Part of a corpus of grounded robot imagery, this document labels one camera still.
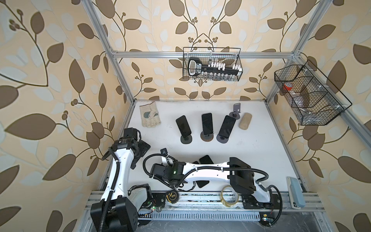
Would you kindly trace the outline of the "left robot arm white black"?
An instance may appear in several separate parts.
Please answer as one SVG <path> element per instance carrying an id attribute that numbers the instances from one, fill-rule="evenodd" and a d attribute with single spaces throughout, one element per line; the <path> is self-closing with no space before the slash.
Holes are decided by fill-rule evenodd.
<path id="1" fill-rule="evenodd" d="M 134 193 L 128 188 L 129 173 L 151 148 L 136 128 L 126 128 L 121 138 L 103 156 L 113 163 L 107 186 L 98 203 L 91 206 L 90 215 L 98 232 L 134 232 L 138 226 L 138 212 L 150 201 L 152 192 L 148 184 L 136 185 Z"/>

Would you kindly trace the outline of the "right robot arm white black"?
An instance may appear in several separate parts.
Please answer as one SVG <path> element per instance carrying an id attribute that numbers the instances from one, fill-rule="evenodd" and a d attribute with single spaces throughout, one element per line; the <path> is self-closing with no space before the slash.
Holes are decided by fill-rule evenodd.
<path id="1" fill-rule="evenodd" d="M 269 179 L 269 174 L 263 170 L 252 168 L 242 160 L 231 157 L 229 161 L 219 164 L 195 164 L 180 162 L 169 154 L 160 154 L 166 163 L 153 164 L 147 169 L 147 161 L 156 157 L 151 154 L 143 161 L 143 171 L 149 178 L 154 179 L 175 191 L 182 191 L 185 184 L 196 184 L 198 181 L 225 182 L 229 188 L 242 195 L 252 206 L 270 211 L 278 210 L 274 218 L 264 216 L 260 221 L 264 227 L 273 227 L 277 224 L 283 212 L 282 194 L 275 185 L 267 187 L 263 181 Z"/>

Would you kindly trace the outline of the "phone with green case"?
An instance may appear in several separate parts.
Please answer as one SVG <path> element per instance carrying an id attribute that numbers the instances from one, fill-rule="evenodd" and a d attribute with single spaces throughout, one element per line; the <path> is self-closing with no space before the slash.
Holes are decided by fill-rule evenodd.
<path id="1" fill-rule="evenodd" d="M 211 160 L 209 155 L 205 155 L 205 156 L 199 158 L 199 160 L 193 162 L 193 164 L 207 165 L 207 164 L 214 164 L 214 162 Z"/>

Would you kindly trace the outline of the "grey phone stand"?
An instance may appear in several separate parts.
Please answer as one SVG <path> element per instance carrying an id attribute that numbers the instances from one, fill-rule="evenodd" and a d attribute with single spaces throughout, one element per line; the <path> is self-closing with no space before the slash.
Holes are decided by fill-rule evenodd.
<path id="1" fill-rule="evenodd" d="M 165 157 L 168 156 L 168 151 L 167 151 L 166 148 L 161 149 L 160 152 L 161 152 L 161 154 L 164 155 Z"/>

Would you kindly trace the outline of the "phone with purple case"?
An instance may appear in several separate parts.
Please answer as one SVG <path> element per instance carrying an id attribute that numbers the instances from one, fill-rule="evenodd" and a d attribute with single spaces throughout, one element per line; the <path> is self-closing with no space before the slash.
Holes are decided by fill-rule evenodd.
<path id="1" fill-rule="evenodd" d="M 197 186 L 198 186 L 198 188 L 203 188 L 203 187 L 205 187 L 206 185 L 208 185 L 210 183 L 210 181 L 196 181 L 196 184 L 197 184 Z"/>

